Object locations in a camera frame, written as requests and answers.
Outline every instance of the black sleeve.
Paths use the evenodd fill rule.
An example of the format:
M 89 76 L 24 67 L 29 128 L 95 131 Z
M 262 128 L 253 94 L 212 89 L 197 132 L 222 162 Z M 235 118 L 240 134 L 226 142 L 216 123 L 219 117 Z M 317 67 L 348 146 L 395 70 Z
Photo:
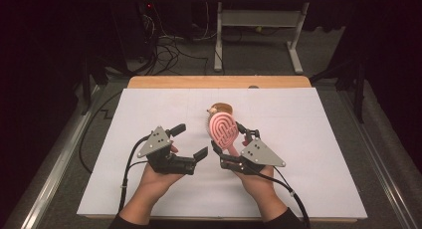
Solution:
M 306 229 L 305 224 L 288 208 L 288 210 L 280 215 L 278 218 L 264 223 L 267 229 Z
M 151 227 L 149 225 L 136 225 L 127 222 L 117 214 L 108 229 L 151 229 Z

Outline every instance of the table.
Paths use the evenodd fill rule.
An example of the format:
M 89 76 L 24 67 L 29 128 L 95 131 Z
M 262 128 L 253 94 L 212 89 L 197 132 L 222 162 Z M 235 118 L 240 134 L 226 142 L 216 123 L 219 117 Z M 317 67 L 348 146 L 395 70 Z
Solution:
M 262 140 L 287 162 L 282 173 L 301 197 L 312 221 L 349 222 L 367 217 L 317 92 L 301 76 L 132 78 L 120 98 L 78 214 L 101 218 L 115 215 L 129 152 L 134 142 L 158 123 L 165 128 L 186 123 L 187 130 L 174 139 L 182 156 L 191 156 L 202 148 L 210 141 L 204 126 L 205 110 L 220 100 L 230 100 L 236 119 L 259 129 Z M 218 155 L 209 149 L 195 174 L 185 176 L 158 201 L 152 217 L 260 219 L 256 204 L 238 179 L 219 167 Z M 129 173 L 126 201 L 141 171 L 142 166 Z M 288 191 L 281 187 L 276 190 L 301 217 Z M 228 202 L 236 210 L 222 206 Z
M 223 10 L 223 4 L 218 3 L 217 9 L 217 40 L 215 44 L 214 70 L 223 69 L 223 43 L 221 41 L 223 26 L 251 26 L 251 27 L 289 27 L 295 28 L 292 41 L 286 43 L 295 73 L 301 75 L 301 61 L 296 46 L 304 25 L 309 2 L 305 2 L 298 11 L 262 11 L 262 10 Z

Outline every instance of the hand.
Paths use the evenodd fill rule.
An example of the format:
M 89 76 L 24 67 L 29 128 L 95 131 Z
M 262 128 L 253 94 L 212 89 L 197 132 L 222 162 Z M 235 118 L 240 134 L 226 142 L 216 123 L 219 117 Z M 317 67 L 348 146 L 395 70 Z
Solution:
M 288 210 L 286 204 L 276 194 L 273 181 L 257 175 L 234 173 L 241 179 L 246 192 L 257 202 L 264 222 L 271 221 Z M 267 165 L 261 170 L 261 173 L 274 177 L 274 168 Z
M 178 150 L 171 145 L 171 151 Z M 147 163 L 136 191 L 120 211 L 119 216 L 133 224 L 147 225 L 152 207 L 170 186 L 183 176 L 183 174 L 156 173 Z

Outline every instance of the white paper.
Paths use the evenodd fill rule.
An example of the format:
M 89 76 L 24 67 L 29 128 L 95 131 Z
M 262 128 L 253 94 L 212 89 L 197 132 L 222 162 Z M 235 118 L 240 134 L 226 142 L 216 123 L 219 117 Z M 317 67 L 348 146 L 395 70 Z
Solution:
M 219 102 L 230 104 L 234 118 L 243 126 L 258 129 L 262 141 L 286 162 L 280 171 L 311 218 L 367 217 L 317 91 L 312 88 L 124 90 L 78 214 L 115 215 L 134 144 L 158 125 L 170 129 L 185 123 L 187 130 L 173 138 L 178 155 L 192 157 L 208 146 L 208 156 L 197 164 L 194 175 L 184 176 L 170 188 L 153 208 L 152 216 L 260 217 L 240 180 L 220 168 L 219 157 L 212 150 L 206 110 Z M 243 149 L 242 137 L 235 141 L 238 150 Z M 143 168 L 139 164 L 130 170 L 126 202 Z M 282 186 L 276 185 L 276 189 L 302 217 L 289 192 Z

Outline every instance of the finger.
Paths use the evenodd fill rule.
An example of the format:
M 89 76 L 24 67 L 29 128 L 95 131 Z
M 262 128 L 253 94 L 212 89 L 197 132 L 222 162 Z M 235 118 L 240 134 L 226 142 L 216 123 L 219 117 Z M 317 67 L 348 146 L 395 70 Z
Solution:
M 179 151 L 179 149 L 177 149 L 177 147 L 175 147 L 173 144 L 171 144 L 170 150 L 172 152 L 178 152 Z

